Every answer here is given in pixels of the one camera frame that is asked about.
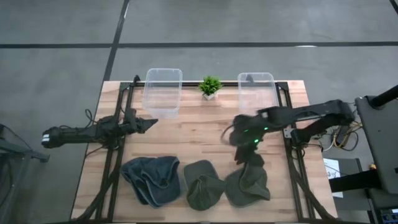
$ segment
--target cloth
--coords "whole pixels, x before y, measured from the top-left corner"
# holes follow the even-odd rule
[[[266,187],[267,172],[259,166],[245,164],[242,169],[227,176],[225,194],[235,207],[246,207],[258,200],[270,200]]]
[[[181,195],[179,164],[174,156],[138,157],[123,164],[120,173],[132,185],[141,204],[159,208]]]
[[[188,187],[187,201],[195,210],[203,211],[215,205],[225,190],[224,181],[210,161],[202,160],[184,167],[184,178]]]

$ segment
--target black metal frame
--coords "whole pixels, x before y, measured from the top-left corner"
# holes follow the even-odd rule
[[[198,86],[200,82],[183,82],[182,86],[183,87],[194,87]],[[139,77],[136,76],[134,79],[134,82],[132,83],[121,83],[119,87],[119,95],[118,95],[118,102],[116,104],[116,112],[115,115],[119,117],[120,114],[120,108],[121,108],[121,102],[123,100],[123,93],[126,88],[129,88],[129,93],[127,96],[127,103],[126,103],[126,108],[129,108],[131,106],[131,101],[132,101],[132,94],[134,91],[134,87],[143,87],[145,82],[140,82]],[[222,82],[223,86],[230,86],[230,87],[237,87],[238,83],[237,82]],[[287,82],[277,82],[276,83],[277,87],[277,100],[279,106],[282,105],[282,94],[281,91],[284,93],[286,103],[288,107],[292,107],[292,101],[290,99],[290,92],[289,92],[289,86]],[[282,135],[284,137],[284,144],[285,144],[285,151],[286,151],[286,159],[287,159],[287,165],[289,167],[289,174],[290,174],[290,181],[292,184],[292,192],[293,192],[293,197],[294,197],[294,204],[295,204],[295,209],[297,213],[297,221],[300,223],[330,223],[330,220],[319,220],[316,219],[315,217],[315,211],[314,207],[310,201],[310,199],[305,195],[305,200],[306,200],[306,205],[307,205],[307,210],[308,210],[308,218],[304,217],[303,214],[303,209],[302,209],[302,204],[301,204],[301,199],[300,199],[300,194],[299,194],[299,188],[298,188],[298,183],[297,181],[293,178],[294,174],[292,173],[292,170],[296,170],[294,166],[294,161],[292,157],[292,153],[295,150],[290,143],[290,139],[287,138],[283,131]],[[124,142],[125,139],[123,138],[122,141],[120,142],[120,147],[117,148],[116,150],[118,151],[117,157],[116,157],[116,165],[112,171],[111,174],[109,174],[109,171],[111,169],[111,160],[113,156],[113,149],[108,149],[108,153],[106,155],[106,160],[105,160],[105,167],[104,167],[104,173],[103,173],[103,179],[101,181],[101,187],[99,190],[98,195],[95,197],[94,201],[91,203],[91,205],[86,209],[84,214],[80,216],[77,220],[70,220],[68,222],[63,222],[63,223],[113,223],[113,215],[114,215],[114,207],[116,204],[116,196],[118,192],[118,182],[119,182],[119,169],[121,166],[121,161],[123,158],[123,152],[124,152]],[[307,172],[305,170],[305,164],[303,157],[300,152],[297,153],[297,159],[298,161],[298,172],[303,180],[303,182],[308,185],[308,178],[307,178]],[[103,205],[104,205],[104,197],[109,190],[109,188],[112,186],[111,190],[111,196],[109,200],[109,207],[108,207],[108,214],[106,215],[106,218],[103,218]],[[95,218],[90,219],[92,216],[93,212],[96,210]],[[342,222],[342,221],[336,221],[333,223],[355,223],[355,222]]]

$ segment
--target potted plant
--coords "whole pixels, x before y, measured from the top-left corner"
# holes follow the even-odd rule
[[[203,92],[203,96],[210,100],[216,96],[217,90],[222,87],[220,79],[217,77],[207,76],[203,82],[199,84],[199,89]]]

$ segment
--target white paper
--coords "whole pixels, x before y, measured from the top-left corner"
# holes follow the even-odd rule
[[[328,174],[328,179],[333,179],[340,177],[340,168],[338,166],[338,161],[334,159],[323,159],[323,163],[325,164],[326,173]],[[332,193],[334,197],[343,198],[342,192]]]

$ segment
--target small green plant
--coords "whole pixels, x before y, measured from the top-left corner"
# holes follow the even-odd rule
[[[203,79],[203,83],[199,84],[199,89],[204,95],[210,96],[222,87],[220,79],[217,77],[207,76]]]

